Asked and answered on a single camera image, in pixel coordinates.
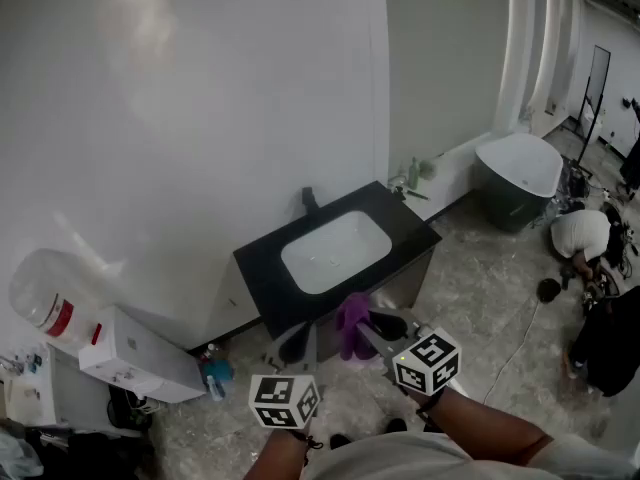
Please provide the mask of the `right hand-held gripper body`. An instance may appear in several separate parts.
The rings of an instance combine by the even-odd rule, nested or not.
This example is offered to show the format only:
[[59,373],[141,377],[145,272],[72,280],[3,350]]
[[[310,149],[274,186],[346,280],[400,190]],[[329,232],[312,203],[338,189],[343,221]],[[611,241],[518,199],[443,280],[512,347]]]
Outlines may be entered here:
[[437,327],[391,358],[391,378],[405,389],[433,396],[458,375],[460,365],[461,347]]

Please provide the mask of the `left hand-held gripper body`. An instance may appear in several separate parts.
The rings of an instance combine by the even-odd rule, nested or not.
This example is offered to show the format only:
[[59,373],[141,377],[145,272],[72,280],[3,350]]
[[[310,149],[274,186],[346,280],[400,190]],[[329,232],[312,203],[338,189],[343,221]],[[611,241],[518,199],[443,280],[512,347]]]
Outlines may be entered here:
[[263,366],[251,371],[248,406],[268,429],[304,429],[321,402],[316,367],[285,369]]

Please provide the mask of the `purple cloth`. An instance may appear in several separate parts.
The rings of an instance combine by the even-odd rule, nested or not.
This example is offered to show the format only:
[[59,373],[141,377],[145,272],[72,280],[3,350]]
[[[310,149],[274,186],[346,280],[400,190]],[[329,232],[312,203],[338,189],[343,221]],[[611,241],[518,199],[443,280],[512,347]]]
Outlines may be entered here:
[[360,323],[370,323],[370,298],[365,293],[352,293],[339,306],[336,312],[336,331],[340,338],[340,356],[348,361],[353,358],[367,361],[378,352],[360,333]]

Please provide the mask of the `person's left forearm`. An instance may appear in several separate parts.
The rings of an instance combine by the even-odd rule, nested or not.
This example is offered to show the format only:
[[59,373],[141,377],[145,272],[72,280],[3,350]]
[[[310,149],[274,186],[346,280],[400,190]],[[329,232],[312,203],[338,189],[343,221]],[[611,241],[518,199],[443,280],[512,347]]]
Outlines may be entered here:
[[271,432],[255,463],[244,480],[300,480],[307,452],[297,453],[289,445],[287,429]]

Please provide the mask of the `person's right forearm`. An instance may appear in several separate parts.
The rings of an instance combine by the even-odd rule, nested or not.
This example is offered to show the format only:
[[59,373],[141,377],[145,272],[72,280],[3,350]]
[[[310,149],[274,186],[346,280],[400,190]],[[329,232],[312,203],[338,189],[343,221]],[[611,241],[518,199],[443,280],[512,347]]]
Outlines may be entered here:
[[[429,396],[412,391],[420,407]],[[429,418],[475,460],[527,465],[553,438],[538,426],[447,387]]]

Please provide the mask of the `black right wristband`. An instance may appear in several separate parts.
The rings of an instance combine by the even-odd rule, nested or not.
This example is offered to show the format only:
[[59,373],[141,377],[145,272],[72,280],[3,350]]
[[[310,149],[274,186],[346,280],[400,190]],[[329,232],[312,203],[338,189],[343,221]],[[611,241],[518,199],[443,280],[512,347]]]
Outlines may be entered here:
[[447,391],[447,387],[443,387],[433,395],[428,397],[428,400],[423,403],[416,411],[415,414],[421,419],[427,420],[429,418],[429,412],[438,404],[442,395]]

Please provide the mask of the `black wristband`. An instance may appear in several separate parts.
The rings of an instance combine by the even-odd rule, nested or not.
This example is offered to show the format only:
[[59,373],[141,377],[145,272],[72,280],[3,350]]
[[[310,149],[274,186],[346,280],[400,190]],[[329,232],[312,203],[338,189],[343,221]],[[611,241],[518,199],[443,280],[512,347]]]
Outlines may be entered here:
[[447,387],[443,387],[433,395],[428,397],[428,400],[423,403],[416,411],[415,414],[421,419],[427,420],[429,418],[429,412],[438,404],[442,395],[447,391]]
[[320,450],[324,447],[322,442],[317,441],[313,436],[308,435],[301,429],[287,429],[286,434],[291,438],[289,447],[297,453]]

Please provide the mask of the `black left wristband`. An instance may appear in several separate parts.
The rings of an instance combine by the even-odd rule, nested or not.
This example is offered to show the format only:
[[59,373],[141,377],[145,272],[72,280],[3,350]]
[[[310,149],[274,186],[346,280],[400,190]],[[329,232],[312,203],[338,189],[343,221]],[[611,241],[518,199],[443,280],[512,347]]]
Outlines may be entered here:
[[297,453],[320,450],[324,447],[322,442],[317,441],[313,436],[308,435],[301,429],[287,429],[286,434],[291,438],[289,447]]

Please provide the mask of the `blue container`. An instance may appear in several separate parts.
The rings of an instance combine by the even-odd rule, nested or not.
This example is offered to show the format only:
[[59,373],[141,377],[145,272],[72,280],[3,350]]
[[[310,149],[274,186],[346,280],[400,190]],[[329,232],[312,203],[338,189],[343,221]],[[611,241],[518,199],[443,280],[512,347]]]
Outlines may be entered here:
[[205,378],[211,376],[220,383],[231,382],[234,378],[233,368],[226,359],[205,361],[201,364],[201,369]]

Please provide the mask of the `black-topped vanity cabinet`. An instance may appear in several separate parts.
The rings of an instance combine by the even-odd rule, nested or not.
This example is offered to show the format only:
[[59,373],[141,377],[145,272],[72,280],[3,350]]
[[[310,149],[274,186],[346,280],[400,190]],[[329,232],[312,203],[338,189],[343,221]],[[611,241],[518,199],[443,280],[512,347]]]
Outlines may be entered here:
[[[351,211],[369,215],[390,237],[390,253],[335,288],[309,295],[300,290],[281,259],[290,242]],[[371,182],[235,250],[243,287],[257,317],[229,331],[236,336],[263,323],[272,338],[296,324],[315,322],[318,355],[326,360],[339,351],[335,313],[352,293],[373,296],[380,305],[405,309],[416,302],[440,235],[380,182]]]

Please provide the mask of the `white sink basin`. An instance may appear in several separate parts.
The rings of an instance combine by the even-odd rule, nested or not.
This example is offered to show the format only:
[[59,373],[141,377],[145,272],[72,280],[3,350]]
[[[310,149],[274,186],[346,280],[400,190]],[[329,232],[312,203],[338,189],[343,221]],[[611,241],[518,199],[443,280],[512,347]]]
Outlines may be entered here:
[[362,211],[351,211],[290,242],[281,259],[297,287],[325,293],[351,279],[392,250],[392,241]]

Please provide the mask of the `person's white shirt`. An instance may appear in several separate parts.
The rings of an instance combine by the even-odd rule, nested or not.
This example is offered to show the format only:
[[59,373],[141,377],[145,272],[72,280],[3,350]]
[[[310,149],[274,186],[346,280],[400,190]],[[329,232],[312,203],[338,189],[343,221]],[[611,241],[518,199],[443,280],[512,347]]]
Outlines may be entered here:
[[302,480],[640,480],[640,469],[576,435],[563,435],[526,466],[473,459],[443,434],[400,432],[330,451]]

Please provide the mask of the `black round object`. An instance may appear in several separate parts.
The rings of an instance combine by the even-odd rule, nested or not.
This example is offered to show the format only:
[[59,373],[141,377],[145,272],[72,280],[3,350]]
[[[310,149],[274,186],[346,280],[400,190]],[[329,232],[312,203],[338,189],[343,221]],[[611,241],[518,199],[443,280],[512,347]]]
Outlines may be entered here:
[[546,278],[539,282],[536,295],[541,303],[548,304],[552,302],[561,291],[562,286],[557,280]]

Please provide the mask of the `white water dispenser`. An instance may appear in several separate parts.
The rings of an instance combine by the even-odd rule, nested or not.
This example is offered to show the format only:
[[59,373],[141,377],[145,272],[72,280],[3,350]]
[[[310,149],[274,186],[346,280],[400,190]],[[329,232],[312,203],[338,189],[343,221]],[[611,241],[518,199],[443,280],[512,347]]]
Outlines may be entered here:
[[116,306],[100,313],[79,367],[112,386],[165,403],[207,393],[196,358],[161,338]]

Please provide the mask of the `grey and white bathtub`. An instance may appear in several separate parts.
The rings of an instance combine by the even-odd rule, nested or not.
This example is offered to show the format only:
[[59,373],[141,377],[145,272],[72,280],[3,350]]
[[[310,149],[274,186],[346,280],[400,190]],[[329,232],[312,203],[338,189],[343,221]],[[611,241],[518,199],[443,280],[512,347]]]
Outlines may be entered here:
[[563,159],[545,140],[514,133],[479,145],[475,155],[476,190],[486,217],[498,229],[523,230],[555,197]]

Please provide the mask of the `black bags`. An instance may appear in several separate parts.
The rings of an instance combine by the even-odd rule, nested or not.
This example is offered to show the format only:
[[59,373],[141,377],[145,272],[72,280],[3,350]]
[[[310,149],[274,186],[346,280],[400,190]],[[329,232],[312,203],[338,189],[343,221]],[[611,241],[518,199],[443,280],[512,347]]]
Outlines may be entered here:
[[102,433],[72,434],[67,447],[44,443],[43,433],[26,430],[44,472],[29,480],[139,480],[136,471],[153,464],[155,450],[144,439],[110,439]]

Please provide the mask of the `white side table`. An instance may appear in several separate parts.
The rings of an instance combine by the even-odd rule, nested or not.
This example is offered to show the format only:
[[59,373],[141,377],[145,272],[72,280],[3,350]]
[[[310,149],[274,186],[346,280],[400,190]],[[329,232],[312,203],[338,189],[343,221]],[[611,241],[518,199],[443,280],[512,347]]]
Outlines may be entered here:
[[55,348],[40,345],[13,362],[0,356],[6,416],[26,427],[68,428],[56,401]]

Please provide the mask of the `clear water jug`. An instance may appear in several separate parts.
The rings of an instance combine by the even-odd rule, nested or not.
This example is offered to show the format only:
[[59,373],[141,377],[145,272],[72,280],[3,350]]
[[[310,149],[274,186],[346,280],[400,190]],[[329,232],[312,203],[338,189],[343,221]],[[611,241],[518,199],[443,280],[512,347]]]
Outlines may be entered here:
[[79,350],[92,342],[105,296],[100,279],[81,258],[40,248],[17,267],[9,301],[41,333]]

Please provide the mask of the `clear plastic bag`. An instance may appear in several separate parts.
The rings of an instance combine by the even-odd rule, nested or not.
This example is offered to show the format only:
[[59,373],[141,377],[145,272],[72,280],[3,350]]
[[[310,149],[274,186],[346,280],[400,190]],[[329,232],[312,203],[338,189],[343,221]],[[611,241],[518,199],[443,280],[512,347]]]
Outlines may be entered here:
[[0,429],[0,480],[31,480],[44,474],[34,448]]

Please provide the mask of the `black-framed standing mirror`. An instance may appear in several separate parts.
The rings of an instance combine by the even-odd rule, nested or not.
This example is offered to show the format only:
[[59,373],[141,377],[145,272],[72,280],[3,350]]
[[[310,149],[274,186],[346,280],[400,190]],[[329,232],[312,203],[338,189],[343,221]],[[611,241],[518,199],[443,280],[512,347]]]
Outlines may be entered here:
[[576,166],[584,172],[586,172],[586,169],[581,166],[582,159],[591,139],[598,137],[594,130],[598,124],[604,98],[610,60],[610,51],[598,45],[594,46],[591,70],[580,108],[578,127],[576,128],[577,135],[582,141],[582,148],[576,160]]

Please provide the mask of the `white curtain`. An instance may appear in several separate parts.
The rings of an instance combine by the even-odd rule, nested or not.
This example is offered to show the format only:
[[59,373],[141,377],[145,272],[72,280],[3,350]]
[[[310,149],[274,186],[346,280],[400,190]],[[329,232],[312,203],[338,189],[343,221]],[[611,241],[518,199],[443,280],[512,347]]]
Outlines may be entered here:
[[570,114],[584,0],[509,0],[492,133],[548,135]]

